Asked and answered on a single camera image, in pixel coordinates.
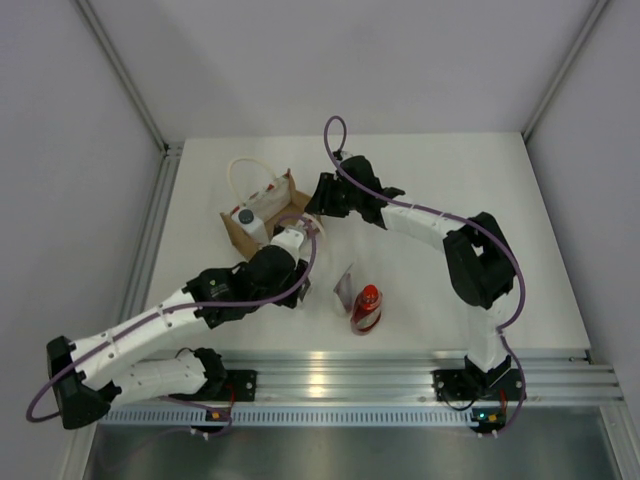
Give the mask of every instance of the white wall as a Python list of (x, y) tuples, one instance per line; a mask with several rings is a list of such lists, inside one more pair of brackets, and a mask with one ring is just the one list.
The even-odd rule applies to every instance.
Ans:
[(94, 0), (173, 140), (519, 131), (594, 0)]
[(640, 2), (615, 0), (529, 151), (596, 354), (640, 428)]
[(68, 0), (2, 3), (0, 145), (1, 476), (47, 479), (69, 435), (24, 419), (45, 345), (114, 320), (158, 162)]

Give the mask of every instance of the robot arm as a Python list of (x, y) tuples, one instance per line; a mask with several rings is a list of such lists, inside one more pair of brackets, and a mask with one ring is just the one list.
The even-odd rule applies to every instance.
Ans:
[[(402, 197), (402, 190), (382, 188), (365, 157), (348, 158), (342, 161), (341, 166), (351, 177), (376, 193), (413, 204)], [(346, 217), (354, 210), (368, 223), (414, 237), (445, 255), (453, 289), (467, 305), (470, 345), (465, 359), (465, 375), (470, 383), (475, 384), (475, 390), (489, 389), (511, 367), (511, 358), (496, 332), (496, 327), (505, 321), (502, 305), (513, 288), (515, 276), (506, 256), (471, 226), (460, 228), (458, 222), (442, 215), (375, 198), (347, 181), (339, 172), (321, 174), (306, 212)], [(470, 220), (486, 228), (508, 247), (491, 215), (481, 213)]]
[[(211, 349), (185, 352), (175, 359), (140, 362), (150, 354), (203, 334), (225, 322), (240, 320), (258, 306), (173, 307), (202, 302), (243, 302), (274, 297), (291, 287), (307, 269), (299, 250), (306, 239), (303, 229), (287, 227), (249, 262), (232, 268), (204, 270), (161, 304), (97, 335), (71, 342), (58, 337), (47, 345), (49, 377), (78, 361), (105, 341), (109, 345), (83, 361), (53, 386), (63, 426), (88, 425), (111, 406), (162, 395), (197, 395), (213, 398), (226, 379), (219, 356)], [(277, 302), (294, 308), (308, 283)], [(126, 333), (140, 320), (154, 320)]]

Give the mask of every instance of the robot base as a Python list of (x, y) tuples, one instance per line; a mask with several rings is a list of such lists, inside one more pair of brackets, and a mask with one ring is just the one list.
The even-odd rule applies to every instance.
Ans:
[(511, 357), (486, 373), (465, 358), (465, 368), (433, 372), (433, 384), (436, 398), (445, 403), (500, 402), (500, 391), (507, 401), (517, 402), (522, 391), (522, 378), (517, 369), (511, 368)]

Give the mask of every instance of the white table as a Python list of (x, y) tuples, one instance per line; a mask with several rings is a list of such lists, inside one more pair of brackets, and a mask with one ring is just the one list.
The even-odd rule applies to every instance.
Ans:
[[(511, 345), (542, 356), (589, 348), (547, 212), (522, 138), (517, 133), (353, 135), (346, 150), (365, 155), (383, 186), (407, 191), (416, 202), (463, 216), (492, 213), (518, 258), (528, 298), (508, 330)], [(242, 260), (219, 217), (235, 200), (225, 180), (230, 159), (260, 157), (287, 167), (298, 188), (312, 194), (322, 171), (333, 171), (322, 138), (193, 139), (186, 142), (159, 248), (148, 306), (157, 304), (201, 270)], [(268, 181), (239, 165), (239, 186), (251, 193)], [(358, 214), (324, 220), (332, 261), (320, 244), (313, 290), (303, 308), (269, 305), (180, 346), (223, 352), (442, 352), (467, 345), (465, 309), (449, 282), (446, 262), (428, 246), (365, 224)], [(355, 336), (335, 313), (331, 289), (352, 262), (384, 293), (380, 324)], [(517, 303), (517, 288), (510, 295)]]

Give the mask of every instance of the white cable clip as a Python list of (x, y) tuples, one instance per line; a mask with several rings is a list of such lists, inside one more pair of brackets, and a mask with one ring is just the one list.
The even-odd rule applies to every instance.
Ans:
[(438, 215), (434, 220), (433, 223), (431, 224), (431, 228), (432, 229), (436, 229), (436, 227), (438, 226), (438, 224), (442, 221), (442, 219), (444, 218), (444, 216), (446, 215), (446, 212), (440, 212), (440, 215)]
[(118, 342), (116, 342), (113, 339), (113, 333), (111, 332), (111, 330), (112, 329), (109, 328), (106, 331), (106, 334), (107, 334), (107, 340), (106, 341), (111, 345), (111, 347), (113, 347), (113, 351), (115, 352), (115, 355), (120, 355), (120, 349), (118, 348)]
[(409, 216), (411, 215), (411, 213), (413, 212), (413, 209), (416, 207), (415, 203), (412, 203), (411, 206), (409, 207), (408, 210), (406, 210), (404, 212), (404, 217), (406, 219), (407, 225), (409, 226), (409, 235), (416, 238), (415, 235), (415, 225), (413, 224), (413, 222), (410, 220)]
[(160, 320), (162, 320), (162, 323), (164, 323), (165, 327), (171, 328), (173, 326), (173, 324), (167, 319), (167, 314), (164, 313), (162, 303), (156, 307), (156, 313), (158, 314), (158, 317), (160, 317)]

